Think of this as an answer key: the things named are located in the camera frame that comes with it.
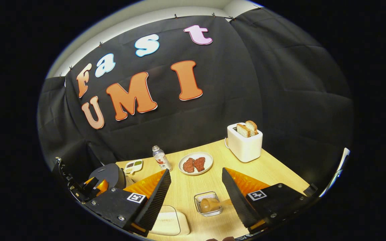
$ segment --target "white box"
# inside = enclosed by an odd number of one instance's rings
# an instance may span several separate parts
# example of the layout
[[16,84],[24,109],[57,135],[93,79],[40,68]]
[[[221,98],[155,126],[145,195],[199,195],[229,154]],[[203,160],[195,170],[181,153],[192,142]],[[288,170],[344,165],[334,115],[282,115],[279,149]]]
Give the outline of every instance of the white box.
[[251,137],[243,137],[236,131],[236,124],[227,127],[228,148],[243,163],[250,162],[260,157],[262,153],[263,133],[257,130],[258,134]]

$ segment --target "white plate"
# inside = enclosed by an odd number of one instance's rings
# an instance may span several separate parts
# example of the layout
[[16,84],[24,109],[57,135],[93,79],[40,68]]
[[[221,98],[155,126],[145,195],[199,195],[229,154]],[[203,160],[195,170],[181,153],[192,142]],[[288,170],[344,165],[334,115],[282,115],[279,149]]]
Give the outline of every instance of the white plate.
[[[199,157],[205,157],[205,163],[203,165],[205,170],[197,171],[197,169],[195,167],[194,172],[192,172],[192,173],[188,173],[188,172],[184,171],[183,165],[190,157],[195,159],[195,160],[198,159]],[[178,163],[178,169],[184,174],[194,176],[194,175],[199,175],[199,174],[202,174],[202,173],[208,171],[211,168],[212,163],[213,163],[213,158],[210,154],[208,154],[206,152],[198,151],[198,152],[190,153],[190,154],[186,155],[185,157],[181,158],[181,161]]]

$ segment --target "wire basket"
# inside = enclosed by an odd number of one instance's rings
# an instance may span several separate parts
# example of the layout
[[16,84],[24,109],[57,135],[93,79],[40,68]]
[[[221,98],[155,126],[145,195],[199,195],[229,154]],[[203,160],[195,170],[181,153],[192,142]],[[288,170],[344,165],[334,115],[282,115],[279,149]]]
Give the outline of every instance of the wire basket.
[[202,192],[202,193],[196,194],[194,196],[194,202],[195,202],[196,210],[197,210],[198,213],[200,213],[201,215],[204,215],[205,217],[210,217],[210,216],[221,214],[221,212],[222,212],[221,206],[220,206],[220,208],[218,210],[215,210],[215,211],[211,211],[211,212],[207,212],[207,213],[201,212],[200,211],[200,202],[204,198],[215,198],[215,199],[217,199],[219,201],[219,198],[217,197],[217,194],[215,192],[213,192],[213,191]]

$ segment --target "bread slice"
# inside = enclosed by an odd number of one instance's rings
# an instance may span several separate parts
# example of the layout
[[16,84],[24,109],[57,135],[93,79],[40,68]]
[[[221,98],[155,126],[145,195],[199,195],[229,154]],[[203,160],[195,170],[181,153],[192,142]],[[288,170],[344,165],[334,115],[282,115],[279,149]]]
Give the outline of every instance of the bread slice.
[[257,125],[252,120],[246,121],[245,125],[250,130],[251,136],[257,135]]
[[236,130],[238,131],[238,133],[241,134],[243,137],[251,136],[251,132],[246,126],[237,124],[236,127],[237,127]]

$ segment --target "blue letter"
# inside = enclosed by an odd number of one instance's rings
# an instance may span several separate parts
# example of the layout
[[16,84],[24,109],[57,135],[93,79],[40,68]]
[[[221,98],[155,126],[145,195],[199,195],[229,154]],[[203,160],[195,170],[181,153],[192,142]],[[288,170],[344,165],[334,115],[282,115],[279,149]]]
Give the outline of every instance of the blue letter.
[[156,41],[159,39],[159,36],[156,34],[151,34],[145,37],[140,38],[135,43],[135,48],[138,50],[136,51],[136,55],[139,57],[142,57],[144,55],[149,55],[159,48],[159,42]]
[[105,55],[98,61],[98,64],[96,64],[96,67],[98,68],[95,71],[95,76],[98,78],[101,77],[102,75],[104,75],[104,73],[110,72],[114,68],[114,66],[114,55]]

